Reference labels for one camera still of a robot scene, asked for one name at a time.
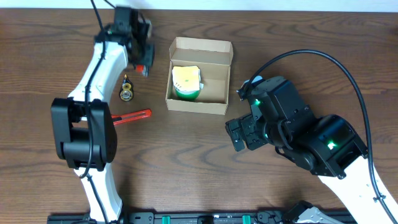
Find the black gold correction tape dispenser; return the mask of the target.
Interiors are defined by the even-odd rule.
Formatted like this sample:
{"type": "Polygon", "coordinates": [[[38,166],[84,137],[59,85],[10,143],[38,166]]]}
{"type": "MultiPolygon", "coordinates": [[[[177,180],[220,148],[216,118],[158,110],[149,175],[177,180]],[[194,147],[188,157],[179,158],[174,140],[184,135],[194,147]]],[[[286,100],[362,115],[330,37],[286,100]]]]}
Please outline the black gold correction tape dispenser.
{"type": "Polygon", "coordinates": [[[123,101],[131,101],[134,98],[134,85],[130,79],[128,79],[126,74],[124,75],[121,89],[119,91],[119,97],[123,101]]]}

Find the yellow sticky note pad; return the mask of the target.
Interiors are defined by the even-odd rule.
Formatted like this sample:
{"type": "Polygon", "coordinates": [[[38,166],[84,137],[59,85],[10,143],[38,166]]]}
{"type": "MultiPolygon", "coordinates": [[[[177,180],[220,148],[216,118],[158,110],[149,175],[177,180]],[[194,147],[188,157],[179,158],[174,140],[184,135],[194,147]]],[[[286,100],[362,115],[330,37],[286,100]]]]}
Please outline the yellow sticky note pad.
{"type": "Polygon", "coordinates": [[[172,80],[178,91],[199,91],[204,87],[201,83],[200,69],[197,66],[178,67],[172,69],[172,80]]]}

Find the green tape roll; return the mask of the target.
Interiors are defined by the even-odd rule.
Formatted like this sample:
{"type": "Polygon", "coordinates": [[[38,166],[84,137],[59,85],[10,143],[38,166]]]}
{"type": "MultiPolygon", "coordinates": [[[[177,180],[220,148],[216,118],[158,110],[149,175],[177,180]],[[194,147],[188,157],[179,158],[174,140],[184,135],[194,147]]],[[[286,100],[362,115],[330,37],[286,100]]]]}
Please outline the green tape roll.
{"type": "Polygon", "coordinates": [[[201,90],[190,90],[190,91],[182,91],[178,88],[175,88],[175,93],[178,99],[185,101],[194,101],[198,98],[201,90]]]}

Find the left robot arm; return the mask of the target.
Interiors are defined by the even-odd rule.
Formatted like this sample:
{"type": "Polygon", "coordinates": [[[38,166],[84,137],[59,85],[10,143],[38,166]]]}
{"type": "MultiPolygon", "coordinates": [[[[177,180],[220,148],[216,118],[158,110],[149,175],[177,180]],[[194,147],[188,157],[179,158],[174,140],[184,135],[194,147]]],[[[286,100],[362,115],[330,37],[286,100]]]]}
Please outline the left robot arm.
{"type": "Polygon", "coordinates": [[[55,98],[51,117],[57,156],[80,178],[90,204],[83,215],[50,215],[48,223],[132,223],[112,172],[118,137],[115,125],[150,116],[150,110],[113,116],[109,102],[128,65],[144,76],[154,61],[147,40],[152,24],[131,7],[116,6],[114,21],[101,24],[93,57],[67,98],[55,98]]]}

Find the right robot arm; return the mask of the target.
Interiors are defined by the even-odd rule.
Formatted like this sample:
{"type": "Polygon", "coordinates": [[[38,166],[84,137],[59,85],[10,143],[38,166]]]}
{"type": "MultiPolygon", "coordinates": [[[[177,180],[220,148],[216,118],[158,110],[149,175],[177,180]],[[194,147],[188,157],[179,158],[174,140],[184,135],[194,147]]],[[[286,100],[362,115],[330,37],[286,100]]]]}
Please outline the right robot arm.
{"type": "Polygon", "coordinates": [[[294,84],[281,76],[256,77],[248,103],[249,114],[225,124],[236,151],[273,145],[279,155],[317,176],[357,223],[397,220],[397,202],[347,120],[335,114],[317,118],[294,84]]]}

